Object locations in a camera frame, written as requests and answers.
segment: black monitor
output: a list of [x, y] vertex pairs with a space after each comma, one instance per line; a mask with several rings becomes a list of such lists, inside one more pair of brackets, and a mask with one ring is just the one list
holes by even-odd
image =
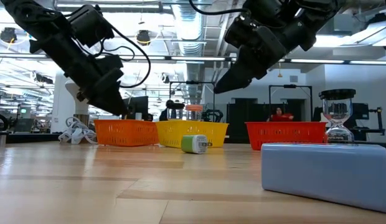
[[149, 114], [149, 97], [138, 96], [124, 99], [124, 104], [128, 107], [129, 114], [126, 119], [135, 119], [136, 113], [142, 113], [142, 119], [148, 120]]
[[369, 119], [369, 105], [367, 103], [352, 104], [352, 118], [354, 119]]

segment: orange basket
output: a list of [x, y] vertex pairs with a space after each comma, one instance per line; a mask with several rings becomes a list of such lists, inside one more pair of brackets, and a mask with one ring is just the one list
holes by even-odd
[[270, 142], [324, 142], [326, 122], [246, 122], [253, 150]]
[[158, 144], [156, 123], [137, 120], [94, 120], [98, 144], [147, 146]]

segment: light blue box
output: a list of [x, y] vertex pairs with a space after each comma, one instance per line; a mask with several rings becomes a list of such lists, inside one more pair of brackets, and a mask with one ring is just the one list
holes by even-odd
[[386, 213], [386, 149], [376, 145], [264, 144], [262, 187]]

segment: table surface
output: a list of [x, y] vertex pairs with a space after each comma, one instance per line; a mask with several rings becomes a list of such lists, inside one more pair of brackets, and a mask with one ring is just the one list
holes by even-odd
[[158, 146], [0, 148], [2, 223], [386, 223], [386, 214], [261, 188], [261, 153]]

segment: person in red shirt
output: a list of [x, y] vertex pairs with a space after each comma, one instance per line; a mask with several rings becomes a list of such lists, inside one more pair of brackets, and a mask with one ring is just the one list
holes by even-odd
[[292, 121], [294, 116], [290, 113], [283, 114], [281, 108], [276, 109], [276, 114], [271, 115], [271, 121]]

